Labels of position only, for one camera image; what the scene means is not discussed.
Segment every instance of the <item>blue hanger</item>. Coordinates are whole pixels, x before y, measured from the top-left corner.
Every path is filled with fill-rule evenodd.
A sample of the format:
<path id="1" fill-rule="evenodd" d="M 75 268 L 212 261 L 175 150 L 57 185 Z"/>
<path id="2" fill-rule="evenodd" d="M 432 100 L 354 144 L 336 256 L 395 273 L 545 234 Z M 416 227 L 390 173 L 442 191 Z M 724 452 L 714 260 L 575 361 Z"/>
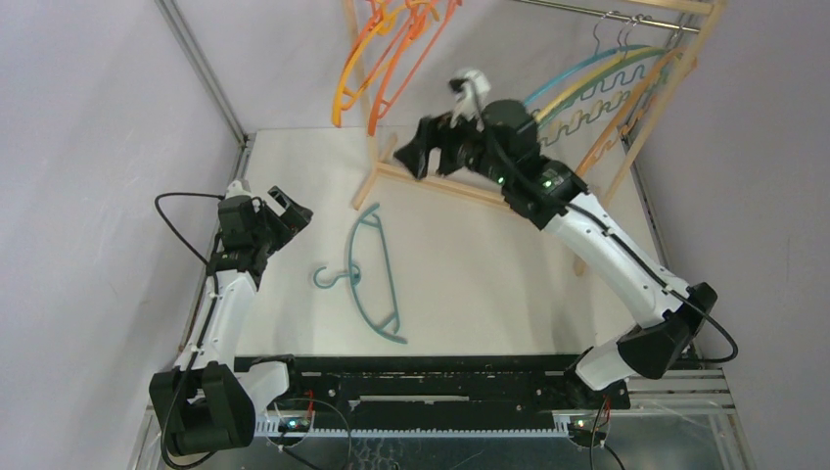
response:
<path id="1" fill-rule="evenodd" d="M 381 218 L 375 214 L 374 212 L 380 207 L 381 205 L 378 203 L 373 204 L 369 209 L 367 209 L 357 221 L 354 223 L 354 226 L 351 227 L 351 235 L 348 237 L 348 257 L 346 259 L 346 265 L 348 266 L 348 272 L 343 272 L 338 274 L 334 277 L 331 281 L 327 283 L 320 282 L 318 279 L 320 273 L 326 269 L 326 266 L 322 266 L 317 268 L 314 271 L 314 285 L 319 287 L 320 289 L 331 289 L 332 287 L 337 284 L 337 282 L 341 279 L 348 279 L 348 286 L 351 289 L 351 296 L 354 298 L 354 302 L 357 304 L 357 310 L 360 311 L 360 316 L 363 317 L 363 320 L 366 321 L 366 324 L 369 325 L 375 333 L 381 335 L 382 337 L 386 338 L 395 343 L 400 343 L 405 345 L 406 339 L 400 336 L 397 336 L 396 333 L 400 329 L 400 312 L 397 309 L 397 296 L 394 293 L 394 281 L 392 281 L 392 266 L 390 265 L 389 261 L 389 249 L 387 248 L 387 239 L 384 235 L 384 226 L 381 223 Z M 387 276 L 389 277 L 390 281 L 390 293 L 392 294 L 392 313 L 384 318 L 380 323 L 373 323 L 372 320 L 369 318 L 369 315 L 366 314 L 366 309 L 363 308 L 363 304 L 360 302 L 360 299 L 357 297 L 357 284 L 360 283 L 360 279 L 362 278 L 362 274 L 360 272 L 360 267 L 354 263 L 353 258 L 353 251 L 354 251 L 354 237 L 357 235 L 357 229 L 360 225 L 366 225 L 368 227 L 372 227 L 378 230 L 381 235 L 381 245 L 384 249 L 384 261 L 387 264 Z M 392 326 L 392 332 L 387 332 L 387 327 Z"/>
<path id="2" fill-rule="evenodd" d="M 599 54 L 594 54 L 594 56 L 589 57 L 588 59 L 585 59 L 584 61 L 576 64 L 575 66 L 571 67 L 570 69 L 567 69 L 567 70 L 563 71 L 562 73 L 554 76 L 553 78 L 548 80 L 547 83 L 542 85 L 539 89 L 532 92 L 530 94 L 530 96 L 525 99 L 525 106 L 529 106 L 530 103 L 532 103 L 533 101 L 538 99 L 543 94 L 547 93 L 551 88 L 553 88 L 554 86 L 556 86 L 557 84 L 562 82 L 564 79 L 568 78 L 569 76 L 573 75 L 574 73 L 576 73 L 578 71 L 581 71 L 582 69 L 584 69 L 584 68 L 586 68 L 590 65 L 593 65 L 593 64 L 595 64 L 599 61 L 602 61 L 603 59 L 607 59 L 607 58 L 617 54 L 618 52 L 628 52 L 628 51 L 633 51 L 633 50 L 636 50 L 636 49 L 642 49 L 644 47 L 649 47 L 649 46 L 644 45 L 644 44 L 634 44 L 633 46 L 615 47 L 615 48 L 609 49 L 605 52 L 602 52 L 602 53 L 599 53 Z"/>

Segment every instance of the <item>white table surface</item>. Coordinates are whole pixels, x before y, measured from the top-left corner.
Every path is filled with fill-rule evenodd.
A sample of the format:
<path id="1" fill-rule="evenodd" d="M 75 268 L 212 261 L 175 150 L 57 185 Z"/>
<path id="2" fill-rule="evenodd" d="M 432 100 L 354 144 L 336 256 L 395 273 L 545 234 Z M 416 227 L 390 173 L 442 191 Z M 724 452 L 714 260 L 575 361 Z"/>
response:
<path id="1" fill-rule="evenodd" d="M 604 124 L 546 149 L 576 165 Z M 350 201 L 368 171 L 363 128 L 263 130 L 246 172 L 252 190 L 276 184 L 314 211 L 311 223 L 269 261 L 237 355 L 484 355 L 581 353 L 632 324 L 622 302 L 559 240 L 507 211 L 380 178 L 363 208 L 381 204 L 407 345 L 373 332 L 347 280 L 320 290 L 311 273 L 342 272 L 360 215 Z M 411 137 L 403 133 L 400 142 Z M 607 185 L 624 155 L 618 144 L 588 182 Z M 653 257 L 656 249 L 629 176 L 608 208 Z M 360 299 L 376 321 L 391 311 L 380 239 L 361 227 L 355 261 Z"/>

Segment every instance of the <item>black cable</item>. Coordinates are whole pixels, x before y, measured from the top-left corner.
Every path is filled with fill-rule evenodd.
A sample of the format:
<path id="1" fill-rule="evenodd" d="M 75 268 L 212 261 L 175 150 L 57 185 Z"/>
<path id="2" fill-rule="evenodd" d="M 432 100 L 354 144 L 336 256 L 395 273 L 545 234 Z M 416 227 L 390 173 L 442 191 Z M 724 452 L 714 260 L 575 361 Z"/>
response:
<path id="1" fill-rule="evenodd" d="M 596 439 L 596 431 L 599 428 L 599 417 L 602 414 L 602 410 L 608 405 L 609 397 L 605 397 L 602 400 L 602 404 L 599 405 L 599 409 L 597 410 L 597 417 L 594 419 L 593 429 L 591 429 L 591 446 L 588 449 L 588 461 L 591 463 L 591 470 L 594 470 L 594 440 Z"/>
<path id="2" fill-rule="evenodd" d="M 221 197 L 217 197 L 215 195 L 200 195 L 198 193 L 167 193 L 167 195 L 170 195 L 170 196 L 185 195 L 185 196 L 199 196 L 199 197 L 204 196 L 204 197 L 215 197 L 215 198 L 221 199 Z M 165 195 L 160 195 L 156 198 L 156 209 L 159 211 L 159 215 L 161 215 L 161 217 L 164 219 L 164 221 L 167 222 L 167 226 L 170 227 L 170 229 L 173 231 L 173 233 L 176 234 L 176 236 L 179 238 L 179 240 L 181 240 L 182 243 L 184 243 L 190 249 L 190 251 L 193 252 L 194 255 L 199 257 L 199 259 L 204 260 L 204 258 L 202 258 L 202 256 L 199 255 L 199 252 L 197 252 L 193 248 L 193 246 L 190 243 L 188 243 L 187 240 L 185 240 L 184 237 L 181 236 L 181 234 L 179 234 L 179 232 L 173 227 L 172 223 L 170 223 L 170 221 L 167 219 L 167 217 L 164 216 L 163 212 L 161 211 L 161 207 L 159 207 L 159 200 L 164 196 Z M 211 255 L 215 254 L 218 251 L 220 241 L 221 241 L 220 234 L 217 233 L 216 236 L 213 239 L 213 248 L 210 251 Z M 212 273 L 211 276 L 212 276 L 212 280 L 213 280 L 213 296 L 212 296 L 212 299 L 210 300 L 210 307 L 207 310 L 207 317 L 205 318 L 205 323 L 202 325 L 202 331 L 199 333 L 199 338 L 196 341 L 196 348 L 197 349 L 200 349 L 202 347 L 202 344 L 205 340 L 205 335 L 208 333 L 208 327 L 210 326 L 210 320 L 213 318 L 213 312 L 216 309 L 216 303 L 218 302 L 218 299 L 219 299 L 219 279 L 216 276 L 215 272 Z M 201 303 L 196 306 L 196 314 L 198 314 L 200 306 L 201 306 Z M 191 468 L 196 468 L 199 465 L 202 465 L 203 463 L 205 463 L 209 458 L 213 457 L 216 454 L 216 452 L 209 452 L 209 453 L 205 454 L 203 457 L 201 457 L 199 460 L 197 460 L 193 463 L 188 463 L 186 465 L 180 465 L 180 464 L 178 464 L 178 463 L 176 463 L 172 460 L 172 458 L 170 457 L 170 453 L 167 451 L 167 427 L 170 424 L 170 415 L 173 414 L 173 409 L 175 408 L 176 403 L 178 402 L 179 396 L 181 395 L 185 384 L 187 384 L 187 380 L 190 376 L 190 371 L 191 371 L 191 369 L 193 369 L 193 364 L 196 362 L 196 358 L 198 356 L 199 356 L 198 352 L 193 352 L 190 355 L 190 360 L 188 361 L 188 364 L 185 367 L 184 372 L 182 372 L 182 375 L 179 378 L 179 383 L 178 383 L 178 385 L 176 385 L 176 389 L 173 391 L 173 397 L 172 397 L 172 400 L 170 401 L 170 408 L 167 410 L 167 415 L 164 417 L 163 423 L 161 423 L 161 459 L 164 461 L 164 464 L 166 464 L 168 467 L 172 468 L 173 470 L 190 470 Z"/>
<path id="3" fill-rule="evenodd" d="M 306 467 L 310 468 L 311 470 L 323 470 L 322 468 L 318 467 L 317 465 L 314 465 L 313 463 L 309 462 L 308 460 L 305 460 L 304 458 L 300 457 L 299 455 L 293 453 L 288 447 L 283 446 L 280 449 L 280 451 L 285 453 L 286 455 L 290 456 L 291 458 L 293 458 L 297 462 L 299 462 L 299 463 L 305 465 Z"/>
<path id="4" fill-rule="evenodd" d="M 202 262 L 202 264 L 207 266 L 208 265 L 208 260 L 205 259 L 205 257 L 203 257 L 202 254 L 200 254 L 195 248 L 193 248 L 193 245 L 191 245 L 190 242 L 188 242 L 184 238 L 184 236 L 181 233 L 179 233 L 179 231 L 176 229 L 176 227 L 173 226 L 173 222 L 171 222 L 170 219 L 167 218 L 167 215 L 164 213 L 164 211 L 161 210 L 161 204 L 159 204 L 159 202 L 162 199 L 169 198 L 171 196 L 188 196 L 188 197 L 194 197 L 194 198 L 212 198 L 212 199 L 218 199 L 219 201 L 225 199 L 224 196 L 219 196 L 218 194 L 175 192 L 175 193 L 159 194 L 158 196 L 156 196 L 156 200 L 155 200 L 156 212 L 159 213 L 159 216 L 164 220 L 164 223 L 166 223 L 167 227 L 170 229 L 170 231 L 173 232 L 173 235 L 175 235 L 176 238 L 178 238 L 179 241 L 182 242 L 184 244 L 184 246 L 187 247 L 187 249 L 190 250 L 190 252 L 193 253 L 196 256 L 196 258 L 198 258 L 199 261 Z"/>
<path id="5" fill-rule="evenodd" d="M 612 457 L 614 457 L 614 459 L 615 459 L 615 460 L 617 461 L 617 463 L 620 465 L 620 470 L 625 470 L 625 465 L 623 465 L 623 461 L 622 461 L 622 460 L 620 460 L 620 456 L 619 456 L 619 455 L 617 455 L 617 453 L 616 453 L 616 452 L 614 452 L 614 450 L 613 450 L 612 448 L 610 448 L 610 447 L 608 446 L 608 444 L 605 444 L 605 445 L 604 445 L 604 448 L 605 448 L 605 450 L 607 450 L 607 451 L 608 451 L 608 453 L 610 453 L 610 454 L 611 454 L 611 456 L 612 456 Z"/>
<path id="6" fill-rule="evenodd" d="M 625 251 L 631 257 L 631 259 L 633 259 L 634 262 L 638 266 L 640 266 L 646 272 L 646 274 L 648 274 L 649 277 L 652 278 L 652 280 L 658 283 L 665 292 L 671 294 L 673 297 L 692 308 L 705 321 L 709 322 L 709 324 L 711 324 L 715 328 L 715 330 L 717 330 L 717 332 L 726 340 L 726 342 L 729 343 L 729 347 L 732 348 L 732 352 L 725 357 L 718 357 L 714 359 L 683 359 L 679 360 L 678 362 L 697 364 L 723 364 L 737 357 L 738 344 L 735 342 L 735 339 L 732 338 L 732 335 L 730 335 L 729 332 L 726 331 L 726 329 L 723 328 L 723 326 L 720 325 L 720 323 L 718 323 L 717 320 L 712 318 L 708 313 L 704 312 L 702 309 L 689 302 L 688 299 L 684 298 L 682 295 L 680 295 L 680 293 L 678 293 L 674 289 L 669 288 L 669 284 L 666 281 L 664 281 L 663 278 L 660 277 L 656 272 L 654 272 L 654 270 L 651 267 L 649 267 L 649 265 L 643 260 L 643 258 L 641 258 L 637 253 L 635 253 L 634 250 L 622 238 L 620 238 L 617 234 L 611 233 L 611 227 L 606 225 L 602 220 L 600 220 L 599 217 L 597 217 L 590 211 L 576 204 L 572 204 L 562 200 L 557 200 L 556 198 L 551 198 L 550 196 L 545 195 L 544 192 L 542 192 L 542 190 L 538 187 L 538 185 L 530 181 L 521 171 L 519 171 L 518 168 L 516 168 L 516 166 L 513 164 L 510 158 L 505 154 L 504 149 L 501 147 L 501 144 L 498 143 L 498 139 L 496 139 L 495 135 L 493 135 L 492 129 L 490 129 L 490 126 L 486 122 L 486 119 L 484 119 L 484 110 L 482 109 L 481 101 L 479 101 L 479 93 L 476 90 L 475 84 L 469 78 L 467 78 L 466 80 L 470 82 L 470 88 L 473 92 L 473 99 L 476 104 L 476 111 L 478 112 L 479 117 L 482 120 L 484 134 L 486 135 L 487 139 L 489 139 L 490 144 L 495 149 L 495 153 L 498 156 L 498 158 L 507 167 L 507 169 L 509 169 L 510 172 L 513 173 L 513 175 L 519 180 L 519 182 L 521 182 L 528 190 L 533 192 L 534 195 L 539 197 L 541 200 L 548 198 L 552 200 L 554 203 L 561 204 L 566 208 L 574 210 L 592 220 L 599 228 L 602 229 L 604 235 L 611 237 L 611 239 L 614 240 L 614 242 L 617 243 L 617 245 L 619 245 L 620 248 L 622 248 L 622 250 Z"/>
<path id="7" fill-rule="evenodd" d="M 343 470 L 346 470 L 346 468 L 348 467 L 348 463 L 351 461 L 351 447 L 352 447 L 352 445 L 351 445 L 351 428 L 348 426 L 348 420 L 341 413 L 341 411 L 338 410 L 334 405 L 332 405 L 332 404 L 330 404 L 326 401 L 323 401 L 322 399 L 307 399 L 305 397 L 297 397 L 295 399 L 279 399 L 279 401 L 305 401 L 305 402 L 319 403 L 319 404 L 326 405 L 329 408 L 333 409 L 340 416 L 340 419 L 343 420 L 343 424 L 346 426 L 346 438 L 348 439 L 348 453 L 346 454 L 346 462 L 344 462 L 343 467 L 341 467 Z"/>

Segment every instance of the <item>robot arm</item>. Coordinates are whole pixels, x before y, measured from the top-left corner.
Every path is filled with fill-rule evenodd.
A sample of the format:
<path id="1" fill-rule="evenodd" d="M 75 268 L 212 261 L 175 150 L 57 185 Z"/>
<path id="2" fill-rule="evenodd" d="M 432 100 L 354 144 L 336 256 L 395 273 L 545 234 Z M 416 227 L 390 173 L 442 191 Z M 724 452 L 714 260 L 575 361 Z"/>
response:
<path id="1" fill-rule="evenodd" d="M 285 209 L 282 214 L 240 180 L 228 186 L 218 205 L 222 248 L 210 257 L 193 332 L 172 369 L 155 374 L 150 383 L 163 429 L 162 452 L 189 455 L 248 446 L 256 414 L 288 389 L 284 362 L 257 364 L 239 379 L 231 368 L 268 257 L 312 216 L 276 186 L 268 194 Z"/>
<path id="2" fill-rule="evenodd" d="M 690 287 L 654 262 L 578 176 L 540 155 L 536 121 L 522 103 L 499 100 L 482 109 L 480 90 L 488 91 L 489 84 L 476 70 L 462 70 L 449 85 L 455 112 L 422 118 L 395 158 L 421 179 L 430 152 L 440 149 L 439 175 L 466 167 L 496 182 L 514 212 L 563 240 L 622 299 L 637 326 L 589 349 L 566 372 L 578 395 L 590 396 L 634 373 L 662 377 L 697 335 L 700 312 L 709 313 L 715 291 L 705 283 Z"/>

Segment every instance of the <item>teal hanger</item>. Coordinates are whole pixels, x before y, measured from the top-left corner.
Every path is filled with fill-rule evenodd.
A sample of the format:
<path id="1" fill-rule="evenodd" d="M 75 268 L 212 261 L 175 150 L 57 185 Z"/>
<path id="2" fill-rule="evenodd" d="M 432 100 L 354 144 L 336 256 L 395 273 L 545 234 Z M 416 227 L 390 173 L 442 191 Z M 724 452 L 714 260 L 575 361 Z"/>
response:
<path id="1" fill-rule="evenodd" d="M 620 36 L 618 35 L 618 40 L 617 40 L 618 47 L 615 47 L 613 49 L 609 49 L 609 50 L 604 51 L 602 53 L 599 52 L 600 40 L 599 40 L 599 36 L 597 36 L 597 34 L 596 34 L 596 29 L 599 26 L 599 23 L 601 23 L 603 20 L 605 20 L 609 15 L 614 15 L 614 14 L 618 15 L 619 13 L 620 12 L 618 12 L 616 10 L 612 10 L 612 11 L 606 13 L 605 15 L 603 15 L 599 19 L 599 21 L 597 21 L 597 23 L 594 25 L 594 28 L 591 31 L 591 34 L 594 36 L 594 40 L 596 41 L 597 45 L 596 45 L 596 47 L 594 47 L 594 55 L 593 56 L 585 59 L 584 61 L 576 64 L 575 66 L 571 67 L 570 69 L 567 69 L 567 70 L 563 71 L 562 73 L 554 76 L 550 80 L 548 80 L 547 83 L 542 85 L 536 91 L 532 92 L 530 94 L 530 96 L 525 99 L 525 106 L 529 106 L 530 103 L 537 100 L 543 94 L 547 93 L 551 88 L 553 88 L 557 84 L 561 83 L 562 80 L 568 78 L 569 76 L 573 75 L 574 73 L 576 73 L 578 71 L 581 71 L 582 69 L 584 69 L 588 66 L 596 64 L 597 62 L 602 61 L 603 59 L 607 59 L 607 58 L 617 54 L 618 52 L 623 52 L 627 55 L 628 51 L 633 51 L 633 50 L 636 50 L 636 49 L 642 49 L 644 47 L 648 47 L 648 46 L 643 45 L 643 44 L 635 44 L 633 46 L 629 46 L 628 45 L 628 34 L 626 34 L 625 35 L 625 45 L 624 46 L 620 43 Z"/>
<path id="2" fill-rule="evenodd" d="M 329 282 L 324 283 L 319 280 L 320 273 L 326 269 L 326 266 L 322 266 L 317 268 L 316 271 L 314 271 L 313 281 L 314 285 L 320 289 L 331 289 L 341 279 L 348 279 L 348 286 L 351 289 L 351 296 L 354 298 L 354 302 L 357 304 L 357 310 L 360 312 L 360 316 L 363 317 L 363 320 L 366 321 L 366 324 L 368 324 L 369 327 L 375 331 L 375 333 L 381 335 L 387 340 L 405 345 L 407 343 L 406 339 L 397 336 L 397 332 L 398 330 L 400 330 L 400 312 L 397 309 L 397 295 L 394 292 L 394 281 L 392 280 L 392 266 L 390 265 L 389 261 L 389 249 L 387 248 L 387 239 L 386 235 L 384 234 L 384 226 L 381 223 L 381 218 L 376 213 L 374 213 L 380 206 L 381 205 L 378 203 L 373 204 L 369 209 L 367 209 L 363 214 L 360 215 L 360 217 L 354 223 L 354 226 L 351 227 L 351 235 L 349 235 L 348 237 L 348 256 L 346 258 L 346 266 L 348 267 L 348 271 L 342 272 L 336 275 Z M 366 313 L 366 309 L 363 307 L 363 303 L 360 301 L 360 298 L 357 297 L 357 284 L 360 283 L 362 274 L 360 272 L 360 267 L 354 263 L 353 252 L 354 238 L 357 235 L 357 229 L 361 225 L 372 227 L 378 230 L 378 233 L 381 235 L 381 246 L 384 250 L 384 261 L 387 264 L 387 276 L 389 277 L 390 294 L 392 296 L 392 313 L 386 318 L 384 318 L 380 323 L 372 322 L 371 318 L 369 318 L 369 315 Z M 391 333 L 387 331 L 388 327 L 391 327 Z"/>
<path id="3" fill-rule="evenodd" d="M 553 88 L 554 86 L 561 83 L 564 79 L 568 78 L 569 76 L 573 75 L 574 73 L 576 73 L 578 71 L 581 71 L 582 69 L 585 69 L 588 66 L 596 64 L 597 62 L 602 61 L 603 59 L 607 59 L 607 58 L 617 54 L 618 52 L 627 53 L 628 51 L 633 51 L 633 50 L 636 50 L 636 49 L 642 49 L 644 47 L 649 47 L 649 46 L 646 46 L 644 44 L 635 44 L 633 46 L 615 47 L 613 49 L 609 49 L 609 50 L 607 50 L 605 52 L 602 52 L 600 54 L 596 54 L 593 57 L 589 57 L 588 59 L 585 59 L 584 61 L 576 64 L 575 66 L 571 67 L 570 69 L 567 69 L 567 70 L 563 71 L 562 73 L 554 76 L 553 78 L 548 80 L 547 83 L 542 85 L 539 89 L 532 92 L 529 95 L 528 98 L 525 98 L 525 106 L 529 106 L 530 103 L 532 103 L 533 101 L 537 100 L 540 96 L 547 93 L 551 88 Z"/>

